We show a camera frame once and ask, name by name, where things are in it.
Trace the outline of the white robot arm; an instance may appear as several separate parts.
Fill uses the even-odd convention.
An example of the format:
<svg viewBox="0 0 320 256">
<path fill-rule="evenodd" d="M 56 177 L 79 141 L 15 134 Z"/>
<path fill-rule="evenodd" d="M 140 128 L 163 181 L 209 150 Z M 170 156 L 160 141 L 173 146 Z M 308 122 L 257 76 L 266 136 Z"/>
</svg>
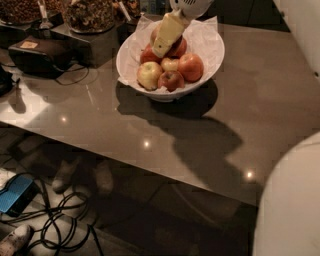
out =
<svg viewBox="0 0 320 256">
<path fill-rule="evenodd" d="M 286 33 L 221 26 L 214 87 L 158 105 L 170 177 L 257 207 L 251 256 L 319 256 L 319 0 L 274 0 Z"/>
</svg>

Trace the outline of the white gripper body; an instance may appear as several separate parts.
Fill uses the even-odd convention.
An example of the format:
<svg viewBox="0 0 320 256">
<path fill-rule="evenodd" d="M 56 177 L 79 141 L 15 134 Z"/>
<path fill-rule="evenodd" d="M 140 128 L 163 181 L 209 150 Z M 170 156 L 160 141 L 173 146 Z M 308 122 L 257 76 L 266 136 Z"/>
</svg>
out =
<svg viewBox="0 0 320 256">
<path fill-rule="evenodd" d="M 170 6 L 175 16 L 191 21 L 205 14 L 213 2 L 214 0 L 170 0 Z"/>
</svg>

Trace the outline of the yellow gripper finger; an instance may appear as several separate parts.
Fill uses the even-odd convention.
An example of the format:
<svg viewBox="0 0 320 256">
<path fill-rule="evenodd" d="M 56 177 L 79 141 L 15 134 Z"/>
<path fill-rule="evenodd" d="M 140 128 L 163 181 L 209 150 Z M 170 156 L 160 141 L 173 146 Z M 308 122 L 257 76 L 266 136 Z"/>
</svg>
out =
<svg viewBox="0 0 320 256">
<path fill-rule="evenodd" d="M 156 39 L 152 44 L 154 54 L 162 58 L 172 48 L 173 44 L 184 33 L 189 22 L 185 19 L 181 10 L 173 10 L 166 13 L 160 23 Z"/>
</svg>

